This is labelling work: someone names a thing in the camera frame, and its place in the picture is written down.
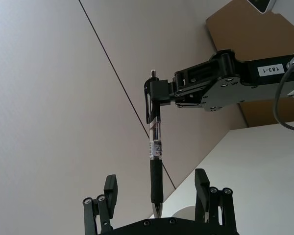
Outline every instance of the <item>cardboard box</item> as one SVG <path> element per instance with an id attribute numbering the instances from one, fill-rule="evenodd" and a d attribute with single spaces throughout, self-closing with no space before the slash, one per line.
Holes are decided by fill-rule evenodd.
<path id="1" fill-rule="evenodd" d="M 217 50 L 232 49 L 239 60 L 256 60 L 294 53 L 294 26 L 282 15 L 259 13 L 246 0 L 232 0 L 206 21 Z M 272 100 L 241 103 L 249 127 L 277 123 Z M 294 121 L 294 99 L 280 101 L 284 121 Z"/>

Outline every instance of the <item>pen barrel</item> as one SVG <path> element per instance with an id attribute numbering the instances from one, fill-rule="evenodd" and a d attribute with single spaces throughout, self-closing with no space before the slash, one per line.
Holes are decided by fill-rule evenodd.
<path id="1" fill-rule="evenodd" d="M 151 202 L 163 203 L 162 160 L 150 160 Z"/>

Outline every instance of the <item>black pen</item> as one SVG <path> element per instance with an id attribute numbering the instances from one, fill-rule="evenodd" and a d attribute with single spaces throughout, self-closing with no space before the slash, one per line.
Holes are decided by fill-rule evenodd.
<path id="1" fill-rule="evenodd" d="M 156 71 L 151 71 L 148 86 L 152 81 L 158 81 Z M 150 157 L 150 180 L 151 180 L 151 202 L 155 218 L 161 218 L 163 204 L 162 183 L 162 146 L 161 146 L 161 120 L 160 103 L 149 97 L 148 120 L 149 123 L 149 157 Z"/>

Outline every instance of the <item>black cable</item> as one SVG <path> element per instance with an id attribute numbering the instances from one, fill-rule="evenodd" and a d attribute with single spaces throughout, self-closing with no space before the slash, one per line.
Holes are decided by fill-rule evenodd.
<path id="1" fill-rule="evenodd" d="M 145 134 L 147 135 L 147 137 L 148 137 L 148 139 L 149 139 L 149 135 L 148 135 L 148 133 L 147 133 L 147 130 L 145 129 L 145 127 L 144 127 L 144 125 L 143 125 L 143 122 L 142 122 L 141 118 L 139 117 L 139 115 L 138 115 L 138 113 L 137 113 L 137 111 L 136 111 L 136 109 L 135 109 L 135 107 L 134 107 L 134 105 L 133 105 L 133 103 L 132 103 L 132 100 L 130 99 L 130 97 L 129 97 L 129 95 L 128 95 L 128 93 L 127 93 L 127 91 L 126 91 L 126 89 L 125 89 L 125 87 L 124 87 L 124 85 L 123 85 L 123 83 L 122 83 L 122 81 L 121 81 L 121 79 L 120 79 L 120 77 L 119 77 L 119 75 L 118 75 L 118 73 L 117 73 L 115 67 L 114 67 L 114 65 L 112 64 L 112 61 L 111 61 L 111 59 L 110 59 L 110 57 L 109 57 L 109 55 L 108 55 L 108 53 L 107 53 L 105 47 L 103 46 L 102 41 L 101 41 L 99 35 L 97 34 L 97 31 L 95 30 L 95 27 L 94 27 L 92 21 L 90 20 L 88 14 L 87 14 L 87 12 L 86 12 L 86 10 L 85 10 L 85 8 L 84 8 L 83 3 L 81 2 L 81 0 L 78 0 L 78 1 L 79 1 L 80 6 L 82 7 L 82 9 L 83 9 L 83 11 L 84 11 L 84 13 L 85 13 L 85 16 L 86 16 L 87 19 L 88 19 L 89 24 L 91 25 L 91 27 L 92 27 L 92 29 L 93 29 L 93 31 L 94 31 L 94 33 L 95 33 L 95 35 L 96 35 L 96 37 L 97 37 L 97 39 L 98 39 L 100 45 L 101 45 L 101 48 L 103 49 L 104 53 L 106 54 L 106 57 L 107 57 L 107 59 L 108 59 L 110 65 L 111 65 L 111 67 L 112 67 L 112 69 L 113 69 L 113 71 L 114 71 L 114 73 L 115 73 L 115 75 L 116 75 L 116 77 L 117 77 L 119 83 L 121 84 L 121 86 L 122 86 L 122 88 L 123 88 L 123 91 L 124 91 L 124 93 L 125 93 L 125 95 L 126 95 L 128 101 L 130 102 L 130 104 L 131 104 L 131 106 L 132 106 L 132 108 L 133 108 L 135 114 L 136 114 L 136 117 L 138 118 L 139 122 L 141 123 L 141 126 L 142 126 L 143 130 L 145 131 Z M 169 175 L 169 173 L 168 173 L 168 171 L 167 171 L 167 169 L 166 169 L 166 167 L 165 167 L 165 165 L 164 165 L 163 163 L 162 163 L 162 166 L 163 166 L 163 169 L 165 170 L 166 174 L 168 175 L 168 178 L 170 179 L 171 184 L 173 185 L 173 188 L 176 189 L 176 187 L 175 187 L 175 185 L 174 185 L 174 183 L 173 183 L 173 181 L 172 181 L 172 179 L 171 179 L 171 177 L 170 177 L 170 175 Z"/>
<path id="2" fill-rule="evenodd" d="M 292 64 L 289 67 L 289 69 L 283 75 L 283 77 L 282 77 L 282 79 L 281 79 L 281 81 L 279 83 L 279 86 L 278 86 L 278 89 L 276 90 L 275 98 L 274 98 L 273 115 L 274 115 L 274 118 L 277 120 L 277 122 L 279 122 L 282 126 L 294 131 L 294 126 L 290 126 L 290 125 L 286 124 L 284 121 L 281 120 L 281 117 L 279 116 L 279 107 L 278 107 L 279 99 L 280 99 L 280 96 L 281 96 L 283 86 L 284 86 L 285 82 L 289 79 L 289 77 L 290 77 L 290 75 L 291 75 L 291 73 L 293 71 L 294 71 L 294 64 Z"/>

